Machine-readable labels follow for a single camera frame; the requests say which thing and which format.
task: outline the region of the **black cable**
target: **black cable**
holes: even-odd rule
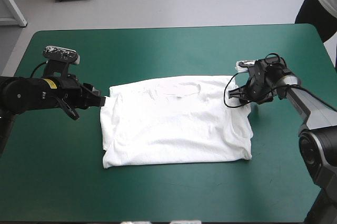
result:
[[[282,87],[286,87],[286,88],[294,88],[294,89],[299,89],[299,90],[302,90],[302,91],[305,91],[306,93],[308,93],[309,95],[311,95],[312,97],[314,97],[315,99],[317,99],[318,101],[320,101],[321,103],[323,103],[324,105],[326,105],[327,107],[329,107],[330,109],[332,109],[333,111],[337,112],[337,109],[334,108],[333,106],[331,106],[330,104],[326,103],[325,101],[323,101],[320,97],[314,95],[312,92],[310,92],[308,89],[302,87],[302,86],[299,86],[299,85],[282,85],[282,86],[277,86],[277,87],[274,87],[272,89],[270,89],[267,93],[261,95],[259,98],[257,98],[256,100],[250,100],[244,104],[241,104],[241,105],[238,105],[238,106],[229,106],[228,104],[226,104],[226,100],[225,100],[225,94],[226,94],[226,90],[227,90],[227,87],[229,85],[229,83],[233,80],[233,78],[238,75],[238,73],[234,74],[233,77],[231,78],[231,80],[227,83],[226,87],[225,87],[225,90],[224,90],[224,94],[223,94],[223,102],[225,104],[226,107],[229,107],[229,108],[239,108],[239,107],[242,107],[244,105],[247,105],[251,102],[257,102],[259,101],[261,98],[264,98],[266,95],[268,95],[269,93],[271,93],[272,91],[278,89],[278,88],[282,88]]]
[[[32,74],[31,74],[30,78],[32,78],[32,77],[34,76],[34,73],[36,72],[36,70],[37,70],[39,67],[43,66],[44,64],[47,64],[47,62],[43,62],[43,63],[37,65],[37,66],[35,67],[35,69],[33,70],[33,72],[32,72]]]
[[[290,88],[295,88],[295,89],[299,89],[302,91],[307,92],[308,94],[310,94],[312,97],[314,97],[315,99],[317,99],[318,101],[320,101],[321,103],[325,104],[327,107],[329,107],[330,109],[334,110],[335,112],[337,112],[337,109],[333,106],[331,106],[330,104],[326,103],[324,100],[322,100],[320,97],[314,95],[312,92],[310,92],[308,89],[299,86],[299,85],[289,85]]]
[[[228,85],[230,84],[230,82],[232,82],[233,78],[235,78],[236,75],[238,75],[238,74],[239,74],[239,73],[236,73],[236,74],[233,75],[233,77],[231,78],[231,80],[227,83],[227,85],[226,85],[226,87],[225,87],[225,91],[223,92],[223,102],[224,102],[225,106],[226,106],[226,107],[229,107],[229,108],[243,107],[244,105],[247,105],[247,104],[249,104],[250,102],[252,102],[252,101],[248,101],[247,103],[241,104],[241,105],[238,105],[238,106],[230,106],[230,105],[228,105],[228,104],[226,103],[226,98],[225,98],[225,96],[226,96],[226,90],[227,90],[227,87],[228,87]]]

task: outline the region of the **gray floor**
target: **gray floor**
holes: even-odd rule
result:
[[[3,70],[4,76],[14,74],[32,35],[39,30],[293,23],[303,2],[303,0],[15,1],[26,17],[28,26],[0,27],[0,72]],[[326,44],[333,62],[336,57],[335,45],[335,38]]]

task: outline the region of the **green table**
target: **green table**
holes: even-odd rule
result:
[[[335,69],[310,25],[41,31],[16,76],[30,75],[46,45],[77,50],[71,73],[104,95],[149,78],[232,75],[237,60],[277,52],[305,87],[337,105]],[[252,105],[251,161],[210,164],[103,169],[100,110],[79,114],[18,116],[0,159],[0,220],[301,221],[319,192],[298,149],[301,119],[286,100]]]

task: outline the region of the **yellow label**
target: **yellow label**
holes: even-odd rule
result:
[[[51,89],[57,89],[57,86],[56,86],[55,82],[53,82],[51,79],[43,78],[43,80],[46,81],[49,84]]]

